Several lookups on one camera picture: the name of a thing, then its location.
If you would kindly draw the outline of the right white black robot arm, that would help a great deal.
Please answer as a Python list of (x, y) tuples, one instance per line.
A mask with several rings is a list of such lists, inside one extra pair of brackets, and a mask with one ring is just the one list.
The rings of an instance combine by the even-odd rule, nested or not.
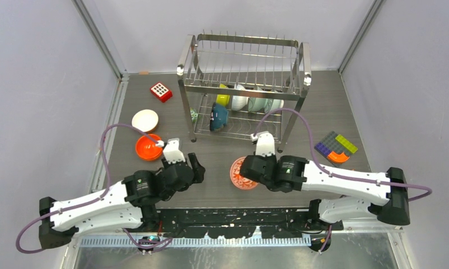
[(402, 169), (390, 167), (385, 173), (364, 173), (341, 168), (321, 171), (303, 157), (249, 155), (240, 175), (273, 192), (323, 191), (341, 194), (334, 200), (310, 202), (307, 224), (321, 230), (341, 220), (376, 216), (385, 224), (410, 224), (408, 190)]

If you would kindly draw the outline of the red white patterned bowl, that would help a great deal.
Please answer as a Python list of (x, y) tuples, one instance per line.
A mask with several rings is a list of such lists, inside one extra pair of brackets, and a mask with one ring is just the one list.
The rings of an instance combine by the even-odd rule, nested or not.
[(232, 184), (241, 190), (251, 190), (258, 186), (258, 183), (243, 177), (240, 174), (241, 165), (244, 162), (245, 157), (236, 159), (230, 167), (230, 180)]

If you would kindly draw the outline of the orange bowl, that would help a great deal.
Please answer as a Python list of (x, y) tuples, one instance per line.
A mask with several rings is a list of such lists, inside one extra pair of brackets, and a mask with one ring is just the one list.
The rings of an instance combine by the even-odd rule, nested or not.
[(162, 156), (162, 148), (136, 149), (138, 157), (145, 161), (155, 161)]
[(150, 149), (150, 148), (160, 148), (160, 147), (157, 147), (156, 143), (153, 142), (152, 140), (150, 140), (148, 137), (142, 136), (137, 140), (137, 142), (135, 144), (135, 151), (136, 151), (136, 149), (142, 149), (142, 148)]

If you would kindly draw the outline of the dark blue bowl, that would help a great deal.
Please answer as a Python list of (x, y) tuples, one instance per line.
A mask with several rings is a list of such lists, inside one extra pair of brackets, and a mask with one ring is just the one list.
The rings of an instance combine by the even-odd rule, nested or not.
[(227, 125), (227, 121), (228, 110), (226, 107), (218, 103), (213, 103), (209, 122), (210, 131), (220, 131)]

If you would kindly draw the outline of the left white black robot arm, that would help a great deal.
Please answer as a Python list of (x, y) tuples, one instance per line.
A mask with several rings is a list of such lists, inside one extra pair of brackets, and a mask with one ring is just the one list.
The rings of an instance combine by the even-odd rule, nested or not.
[(154, 231), (160, 223), (156, 204), (168, 201), (176, 192), (187, 190), (204, 180), (205, 167), (195, 153), (185, 161), (169, 164), (156, 171), (137, 170), (109, 189), (80, 198), (39, 201), (39, 242), (42, 249), (67, 245), (75, 237), (116, 229)]

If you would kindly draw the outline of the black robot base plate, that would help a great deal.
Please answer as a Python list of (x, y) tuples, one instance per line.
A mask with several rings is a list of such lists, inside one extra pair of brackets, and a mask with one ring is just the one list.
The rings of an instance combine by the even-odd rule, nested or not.
[(306, 208), (168, 208), (159, 209), (148, 223), (133, 232), (161, 232), (172, 238), (297, 238), (302, 233), (327, 231), (328, 225)]

